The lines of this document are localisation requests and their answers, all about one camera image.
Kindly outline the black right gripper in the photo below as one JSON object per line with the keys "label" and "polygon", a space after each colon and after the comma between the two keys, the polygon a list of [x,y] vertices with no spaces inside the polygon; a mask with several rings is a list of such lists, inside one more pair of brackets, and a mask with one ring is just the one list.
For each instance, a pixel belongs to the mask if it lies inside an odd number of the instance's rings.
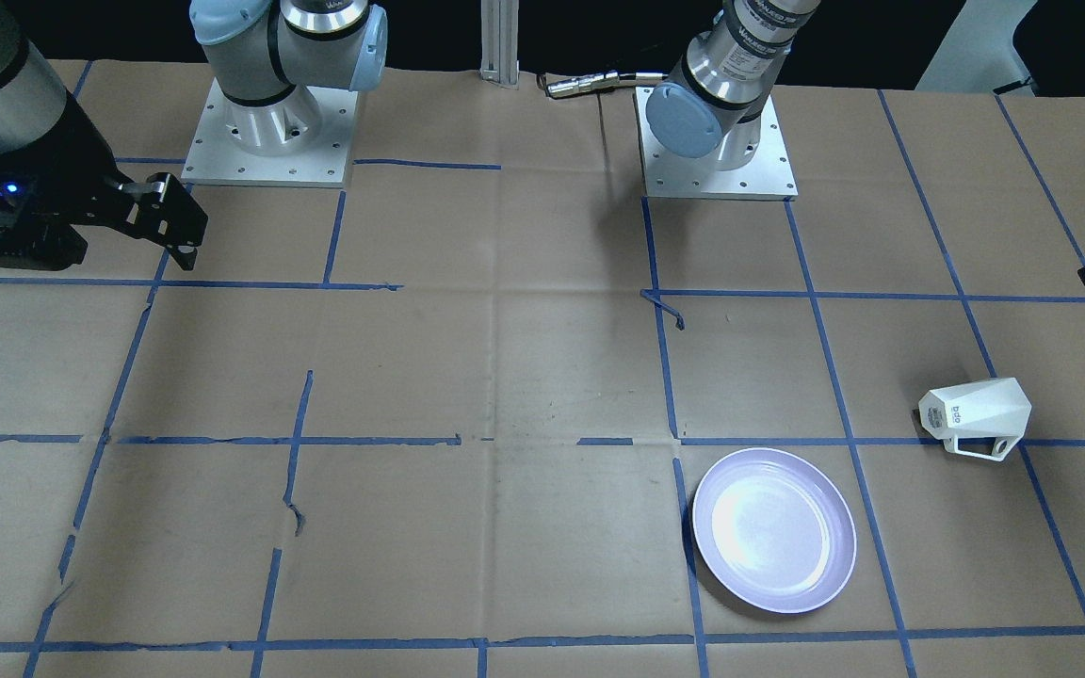
{"label": "black right gripper", "polygon": [[190,271],[207,223],[173,172],[132,182],[120,171],[73,95],[48,132],[0,153],[0,267],[60,271],[79,265],[88,244],[76,227],[100,226],[158,245]]}

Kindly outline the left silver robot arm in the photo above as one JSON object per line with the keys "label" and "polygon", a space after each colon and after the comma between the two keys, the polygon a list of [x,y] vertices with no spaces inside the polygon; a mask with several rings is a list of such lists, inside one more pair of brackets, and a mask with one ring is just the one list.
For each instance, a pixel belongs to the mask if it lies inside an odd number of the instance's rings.
{"label": "left silver robot arm", "polygon": [[728,1],[638,91],[651,296],[1085,304],[1085,99],[797,89],[814,1]]}

